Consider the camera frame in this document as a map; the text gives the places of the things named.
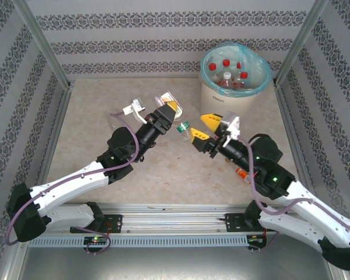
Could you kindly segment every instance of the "plastic bag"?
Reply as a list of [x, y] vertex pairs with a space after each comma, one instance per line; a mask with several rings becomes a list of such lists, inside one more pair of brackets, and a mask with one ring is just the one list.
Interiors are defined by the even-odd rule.
[[[241, 71], [248, 73], [245, 89], [224, 89], [213, 83], [208, 76], [208, 65], [215, 63], [216, 68], [223, 67], [223, 60], [229, 59], [231, 67], [241, 62]], [[210, 49], [201, 60], [201, 80], [209, 88], [228, 97], [248, 97], [263, 91], [272, 81], [271, 67], [266, 60], [257, 55], [248, 47], [234, 43], [224, 42]]]

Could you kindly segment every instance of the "floral striped wall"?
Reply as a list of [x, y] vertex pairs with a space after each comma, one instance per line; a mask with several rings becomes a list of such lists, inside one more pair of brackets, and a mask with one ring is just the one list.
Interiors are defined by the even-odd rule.
[[33, 186], [64, 91], [9, 0], [0, 0], [0, 265], [11, 189]]
[[197, 76], [202, 54], [245, 44], [277, 71], [314, 0], [29, 0], [68, 78]]
[[281, 88], [316, 195], [350, 217], [350, 0], [329, 1]]

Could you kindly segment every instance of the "trash bin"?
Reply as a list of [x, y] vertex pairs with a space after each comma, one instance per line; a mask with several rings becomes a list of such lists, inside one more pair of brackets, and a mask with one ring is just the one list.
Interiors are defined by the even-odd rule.
[[[225, 89], [213, 83], [210, 79], [209, 65], [215, 64], [221, 75], [226, 69], [248, 73], [248, 78], [243, 89]], [[227, 111], [235, 112], [238, 116], [246, 114], [257, 95], [262, 92], [272, 81], [272, 71], [266, 60], [257, 55], [248, 47], [224, 42], [209, 50], [201, 60], [201, 114], [219, 114], [223, 116]]]

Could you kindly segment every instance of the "small green object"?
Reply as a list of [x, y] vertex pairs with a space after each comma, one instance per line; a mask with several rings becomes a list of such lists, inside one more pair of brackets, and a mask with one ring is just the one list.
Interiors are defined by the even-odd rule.
[[178, 132], [182, 133], [186, 131], [191, 125], [189, 124], [188, 121], [182, 122], [176, 129]]

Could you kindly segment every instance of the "red bottle cap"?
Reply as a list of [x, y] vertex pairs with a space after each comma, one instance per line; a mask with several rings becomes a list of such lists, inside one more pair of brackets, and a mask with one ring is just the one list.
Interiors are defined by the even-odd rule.
[[215, 63], [210, 63], [210, 64], [209, 64], [209, 69], [210, 69], [211, 71], [214, 71], [214, 70], [216, 69], [216, 64], [215, 64]]
[[229, 66], [229, 59], [224, 59], [223, 60], [223, 66], [225, 66], [225, 67], [227, 67], [227, 66]]

